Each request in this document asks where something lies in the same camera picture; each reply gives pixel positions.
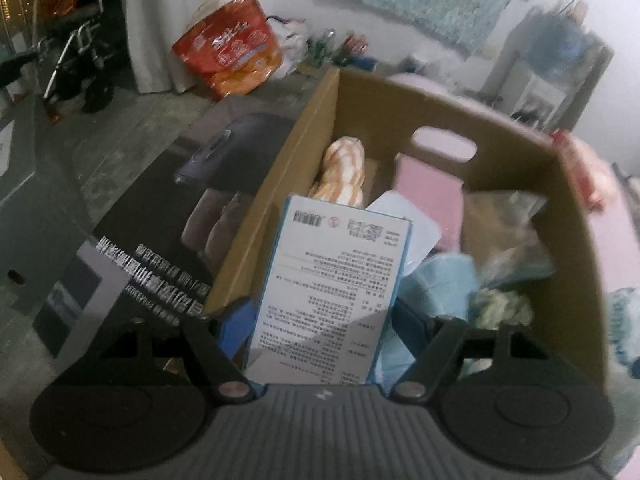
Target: light blue towel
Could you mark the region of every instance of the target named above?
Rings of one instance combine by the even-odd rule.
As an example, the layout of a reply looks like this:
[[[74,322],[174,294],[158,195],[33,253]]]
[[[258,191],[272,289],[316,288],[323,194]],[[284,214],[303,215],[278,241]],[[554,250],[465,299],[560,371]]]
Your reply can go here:
[[[402,332],[412,337],[412,341],[407,342],[412,344],[415,335],[424,331],[420,318],[454,316],[467,320],[469,301],[478,289],[476,268],[471,256],[461,253],[436,254],[402,279],[398,290],[400,301],[394,306],[392,319],[394,314],[406,314],[401,320]],[[414,361],[414,356],[389,323],[382,334],[374,381],[388,394]]]
[[[478,290],[473,258],[462,253],[442,253],[424,260],[400,282],[398,298],[427,316],[468,320],[469,301]]]

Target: paper card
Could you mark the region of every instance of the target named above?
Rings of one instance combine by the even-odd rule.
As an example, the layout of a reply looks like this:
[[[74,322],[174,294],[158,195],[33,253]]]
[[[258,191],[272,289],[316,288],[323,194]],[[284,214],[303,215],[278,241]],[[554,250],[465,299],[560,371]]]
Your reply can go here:
[[[374,361],[411,222],[292,196],[245,375],[260,384],[361,384]]]

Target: orange snack bag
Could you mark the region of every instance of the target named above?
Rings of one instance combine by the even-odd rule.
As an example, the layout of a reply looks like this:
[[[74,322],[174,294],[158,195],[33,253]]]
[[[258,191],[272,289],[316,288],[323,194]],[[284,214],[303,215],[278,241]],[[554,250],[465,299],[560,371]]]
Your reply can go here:
[[[258,0],[231,0],[191,27],[173,50],[218,99],[249,93],[282,62]]]

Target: metal rivet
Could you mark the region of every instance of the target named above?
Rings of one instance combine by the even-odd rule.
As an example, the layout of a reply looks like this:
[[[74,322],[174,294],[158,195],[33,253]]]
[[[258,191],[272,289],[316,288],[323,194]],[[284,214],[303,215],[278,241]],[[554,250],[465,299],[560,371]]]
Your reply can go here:
[[[427,393],[427,388],[424,384],[415,381],[403,381],[394,388],[394,391],[396,395],[406,399],[419,399]]]
[[[241,381],[228,381],[220,384],[218,391],[227,399],[241,399],[249,395],[251,388],[247,383]]]

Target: round black pad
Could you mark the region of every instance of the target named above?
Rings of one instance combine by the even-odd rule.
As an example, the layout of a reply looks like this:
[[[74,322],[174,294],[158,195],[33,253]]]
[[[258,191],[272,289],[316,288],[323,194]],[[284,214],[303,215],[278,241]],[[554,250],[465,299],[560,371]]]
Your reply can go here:
[[[206,415],[186,380],[132,359],[80,361],[31,409],[31,432],[71,469],[115,473],[161,462],[194,438]]]
[[[444,425],[476,456],[517,470],[557,470],[602,448],[613,412],[596,386],[562,380],[557,362],[512,360],[452,384]]]

